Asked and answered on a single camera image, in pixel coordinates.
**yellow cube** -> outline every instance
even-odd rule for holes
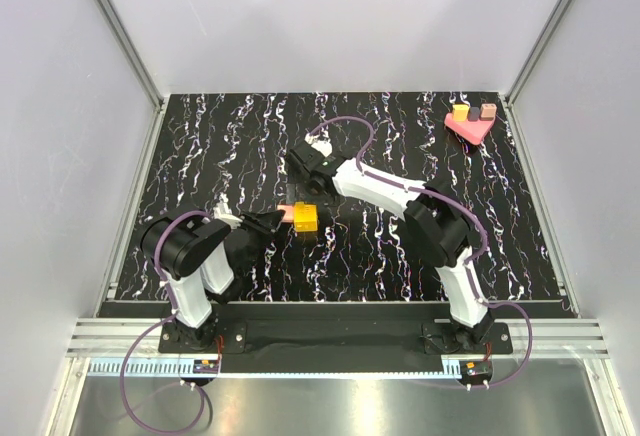
[[[299,233],[318,230],[318,210],[315,204],[293,205],[293,227]]]
[[[454,121],[466,121],[469,114],[469,106],[466,104],[454,104],[453,105],[453,120]]]

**pink block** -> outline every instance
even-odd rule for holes
[[[444,118],[444,125],[477,146],[484,140],[495,119],[491,121],[455,121],[451,113]]]
[[[293,223],[293,206],[290,204],[279,204],[277,209],[284,211],[283,223]]]

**white panel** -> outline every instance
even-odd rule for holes
[[[557,0],[114,0],[161,91],[507,90]]]
[[[152,109],[93,0],[0,0],[2,434],[40,434]]]
[[[639,424],[640,0],[576,0],[516,103],[581,309]]]

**white backdrop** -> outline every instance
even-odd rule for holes
[[[501,90],[557,0],[113,0],[170,92]]]
[[[516,101],[580,309],[640,429],[640,0],[576,0]]]
[[[0,433],[42,434],[152,108],[93,0],[0,0]]]

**gray wall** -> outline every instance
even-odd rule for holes
[[[114,0],[164,93],[507,90],[556,0]]]
[[[582,311],[640,423],[640,0],[576,0],[519,100]]]
[[[0,0],[2,434],[39,434],[151,114],[93,0]]]

